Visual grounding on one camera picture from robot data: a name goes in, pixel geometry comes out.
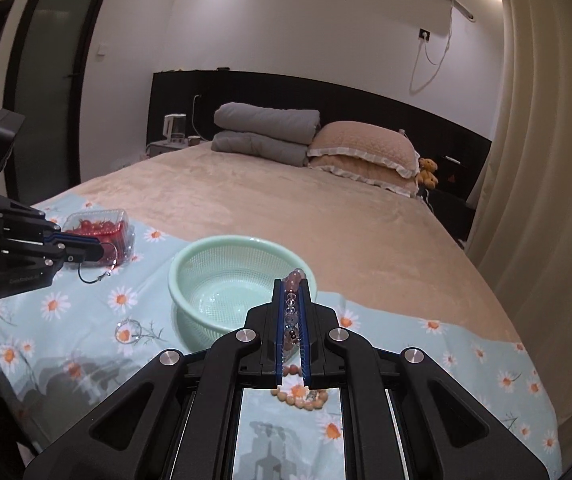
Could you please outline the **silver hoop earring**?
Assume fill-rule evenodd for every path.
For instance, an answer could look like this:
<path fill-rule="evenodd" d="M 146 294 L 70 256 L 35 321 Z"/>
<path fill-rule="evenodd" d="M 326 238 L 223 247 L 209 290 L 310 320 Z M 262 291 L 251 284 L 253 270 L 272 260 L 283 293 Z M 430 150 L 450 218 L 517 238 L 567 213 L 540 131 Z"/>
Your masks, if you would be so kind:
<path fill-rule="evenodd" d="M 100 242 L 100 248 L 103 253 L 98 260 L 86 260 L 78 264 L 77 276 L 85 285 L 100 283 L 105 278 L 110 278 L 117 269 L 120 257 L 118 247 L 113 242 Z M 96 269 L 97 274 L 89 278 L 84 275 L 85 269 Z"/>
<path fill-rule="evenodd" d="M 117 323 L 114 337 L 118 344 L 129 346 L 141 339 L 143 329 L 141 323 L 133 318 L 126 318 Z"/>

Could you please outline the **clear box of cherry tomatoes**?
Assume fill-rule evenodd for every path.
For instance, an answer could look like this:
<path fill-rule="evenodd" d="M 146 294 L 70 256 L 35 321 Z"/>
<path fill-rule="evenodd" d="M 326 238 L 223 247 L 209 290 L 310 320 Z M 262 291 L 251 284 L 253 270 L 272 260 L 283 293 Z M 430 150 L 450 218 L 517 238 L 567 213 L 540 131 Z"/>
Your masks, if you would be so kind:
<path fill-rule="evenodd" d="M 123 209 L 84 210 L 70 214 L 62 226 L 67 233 L 95 236 L 101 242 L 113 242 L 119 249 L 121 266 L 131 257 L 135 231 Z"/>

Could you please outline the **mint green plastic basket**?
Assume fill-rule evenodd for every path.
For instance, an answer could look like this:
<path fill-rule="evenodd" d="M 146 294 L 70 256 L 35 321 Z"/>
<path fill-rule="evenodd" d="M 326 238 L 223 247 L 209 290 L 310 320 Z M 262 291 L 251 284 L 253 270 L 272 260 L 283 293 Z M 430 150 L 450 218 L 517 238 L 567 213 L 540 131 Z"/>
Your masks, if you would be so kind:
<path fill-rule="evenodd" d="M 201 238 L 172 259 L 168 289 L 173 327 L 192 351 L 209 348 L 242 327 L 249 309 L 272 299 L 276 280 L 303 270 L 312 297 L 318 284 L 310 266 L 286 247 L 243 235 Z"/>

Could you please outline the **daisy print blue cloth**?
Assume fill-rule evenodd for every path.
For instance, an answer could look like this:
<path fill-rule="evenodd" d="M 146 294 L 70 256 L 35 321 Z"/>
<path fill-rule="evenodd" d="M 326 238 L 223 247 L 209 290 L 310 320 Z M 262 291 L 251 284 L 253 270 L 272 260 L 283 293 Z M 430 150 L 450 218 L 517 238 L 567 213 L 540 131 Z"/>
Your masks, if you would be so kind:
<path fill-rule="evenodd" d="M 0 391 L 39 450 L 28 479 L 556 479 L 557 422 L 520 342 L 309 295 L 298 288 L 192 351 L 173 327 L 168 273 L 190 243 L 130 222 L 131 257 L 93 285 L 64 263 L 50 286 L 0 299 Z M 133 318 L 136 344 L 115 340 Z"/>

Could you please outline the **lower beige ruffled pillow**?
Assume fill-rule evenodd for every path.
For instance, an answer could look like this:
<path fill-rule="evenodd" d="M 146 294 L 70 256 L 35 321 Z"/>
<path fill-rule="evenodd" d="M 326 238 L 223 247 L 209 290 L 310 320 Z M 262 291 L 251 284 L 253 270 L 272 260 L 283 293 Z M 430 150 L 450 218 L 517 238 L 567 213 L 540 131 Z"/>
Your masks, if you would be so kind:
<path fill-rule="evenodd" d="M 414 178 L 404 178 L 397 170 L 379 166 L 374 162 L 344 155 L 322 155 L 312 157 L 309 167 L 323 170 L 337 177 L 374 185 L 405 197 L 413 198 L 418 192 Z"/>

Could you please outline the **beige ruffled pillow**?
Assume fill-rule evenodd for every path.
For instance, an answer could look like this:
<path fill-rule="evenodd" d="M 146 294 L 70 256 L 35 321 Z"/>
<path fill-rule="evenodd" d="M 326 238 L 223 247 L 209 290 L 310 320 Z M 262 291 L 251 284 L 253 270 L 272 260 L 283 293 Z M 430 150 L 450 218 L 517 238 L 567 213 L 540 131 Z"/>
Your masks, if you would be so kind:
<path fill-rule="evenodd" d="M 414 178 L 404 178 L 397 170 L 379 166 L 374 162 L 344 155 L 322 155 L 312 157 L 309 167 L 323 170 L 337 177 L 374 185 L 405 197 L 413 198 L 418 192 Z"/>
<path fill-rule="evenodd" d="M 402 178 L 414 179 L 420 172 L 418 154 L 402 133 L 364 124 L 331 122 L 309 145 L 308 157 L 348 156 L 396 170 Z"/>

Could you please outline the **white appliance on nightstand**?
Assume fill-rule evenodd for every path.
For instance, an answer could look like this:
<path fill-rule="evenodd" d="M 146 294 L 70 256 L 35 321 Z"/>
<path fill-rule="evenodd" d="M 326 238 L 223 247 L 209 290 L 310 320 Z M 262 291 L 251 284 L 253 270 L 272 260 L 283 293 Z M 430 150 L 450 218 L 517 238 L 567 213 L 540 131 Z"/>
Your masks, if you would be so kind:
<path fill-rule="evenodd" d="M 186 139 L 186 115 L 181 113 L 164 116 L 162 134 L 170 144 L 181 144 Z"/>

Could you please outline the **lower grey folded blanket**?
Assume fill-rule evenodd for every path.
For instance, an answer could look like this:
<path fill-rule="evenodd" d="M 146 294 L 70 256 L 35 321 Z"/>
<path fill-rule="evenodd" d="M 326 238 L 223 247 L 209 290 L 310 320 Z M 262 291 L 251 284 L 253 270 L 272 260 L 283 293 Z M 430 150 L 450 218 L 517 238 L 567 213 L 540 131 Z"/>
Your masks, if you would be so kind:
<path fill-rule="evenodd" d="M 308 164 L 307 145 L 276 140 L 253 132 L 221 131 L 214 136 L 211 149 L 221 153 L 260 157 L 294 167 Z"/>

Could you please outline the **grey folded blanket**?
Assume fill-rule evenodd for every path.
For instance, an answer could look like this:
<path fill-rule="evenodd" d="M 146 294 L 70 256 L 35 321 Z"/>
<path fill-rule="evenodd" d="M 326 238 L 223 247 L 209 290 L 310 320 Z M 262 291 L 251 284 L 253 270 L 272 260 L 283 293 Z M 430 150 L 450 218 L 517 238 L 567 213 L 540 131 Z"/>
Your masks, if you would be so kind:
<path fill-rule="evenodd" d="M 253 132 L 221 131 L 214 136 L 211 149 L 221 153 L 260 157 L 294 167 L 308 164 L 307 145 L 276 140 Z"/>
<path fill-rule="evenodd" d="M 318 110 L 281 110 L 229 102 L 214 112 L 213 121 L 223 130 L 309 145 L 321 127 L 321 114 Z"/>

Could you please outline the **upper beige ruffled pillow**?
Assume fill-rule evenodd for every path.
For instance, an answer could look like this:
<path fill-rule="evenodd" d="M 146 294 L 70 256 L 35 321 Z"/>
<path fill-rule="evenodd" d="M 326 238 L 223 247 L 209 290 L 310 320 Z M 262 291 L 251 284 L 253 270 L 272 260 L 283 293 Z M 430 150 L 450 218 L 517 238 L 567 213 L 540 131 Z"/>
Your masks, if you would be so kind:
<path fill-rule="evenodd" d="M 309 145 L 308 157 L 348 156 L 396 170 L 402 178 L 414 179 L 420 172 L 418 154 L 402 133 L 364 124 L 331 122 Z"/>

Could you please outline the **upper grey folded blanket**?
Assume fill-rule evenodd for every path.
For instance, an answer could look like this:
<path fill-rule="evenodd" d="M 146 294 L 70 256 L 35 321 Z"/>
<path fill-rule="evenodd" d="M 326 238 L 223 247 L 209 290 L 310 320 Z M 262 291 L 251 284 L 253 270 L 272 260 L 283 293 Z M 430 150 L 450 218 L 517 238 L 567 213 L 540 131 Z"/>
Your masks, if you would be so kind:
<path fill-rule="evenodd" d="M 321 114 L 318 110 L 281 110 L 229 102 L 214 112 L 213 121 L 223 130 L 309 145 L 321 127 Z"/>

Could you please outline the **brown teddy bear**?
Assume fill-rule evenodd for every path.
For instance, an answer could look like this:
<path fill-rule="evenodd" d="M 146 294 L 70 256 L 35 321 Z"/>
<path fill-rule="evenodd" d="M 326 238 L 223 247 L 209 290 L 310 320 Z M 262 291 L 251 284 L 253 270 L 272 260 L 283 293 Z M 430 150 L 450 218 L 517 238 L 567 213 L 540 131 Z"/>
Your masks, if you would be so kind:
<path fill-rule="evenodd" d="M 418 186 L 427 188 L 429 191 L 434 190 L 438 185 L 436 171 L 438 165 L 430 158 L 421 157 L 418 160 L 418 169 L 420 170 L 416 177 Z"/>

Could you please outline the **dark glass door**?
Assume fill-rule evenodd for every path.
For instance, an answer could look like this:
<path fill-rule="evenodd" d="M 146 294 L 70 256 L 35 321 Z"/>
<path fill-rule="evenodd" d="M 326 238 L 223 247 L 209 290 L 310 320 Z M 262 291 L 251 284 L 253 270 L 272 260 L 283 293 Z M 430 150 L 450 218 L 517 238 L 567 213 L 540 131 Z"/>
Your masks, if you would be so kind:
<path fill-rule="evenodd" d="M 3 107 L 24 116 L 4 170 L 6 192 L 32 205 L 81 182 L 86 60 L 104 0 L 28 0 L 10 52 Z"/>

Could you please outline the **black headboard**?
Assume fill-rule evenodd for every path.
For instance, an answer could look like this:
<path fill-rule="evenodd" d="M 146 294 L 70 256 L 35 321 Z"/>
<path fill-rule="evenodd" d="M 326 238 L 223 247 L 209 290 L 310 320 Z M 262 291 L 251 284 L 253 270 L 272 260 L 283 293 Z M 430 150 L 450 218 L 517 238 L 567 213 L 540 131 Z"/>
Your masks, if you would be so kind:
<path fill-rule="evenodd" d="M 210 140 L 213 115 L 227 102 L 318 110 L 323 126 L 352 120 L 404 131 L 418 154 L 438 165 L 428 204 L 456 240 L 468 239 L 475 208 L 466 203 L 490 152 L 491 141 L 427 110 L 363 90 L 295 76 L 237 70 L 168 70 L 152 75 L 146 141 L 162 139 L 164 118 L 186 116 L 186 132 Z"/>

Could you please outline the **beige curtain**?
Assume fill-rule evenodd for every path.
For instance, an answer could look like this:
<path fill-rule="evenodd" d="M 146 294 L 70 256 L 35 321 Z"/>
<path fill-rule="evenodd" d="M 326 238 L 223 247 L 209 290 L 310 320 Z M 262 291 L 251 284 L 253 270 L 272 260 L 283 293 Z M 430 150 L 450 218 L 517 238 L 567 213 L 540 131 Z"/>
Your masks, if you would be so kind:
<path fill-rule="evenodd" d="M 504 73 L 467 253 L 527 347 L 572 461 L 572 0 L 502 0 Z"/>

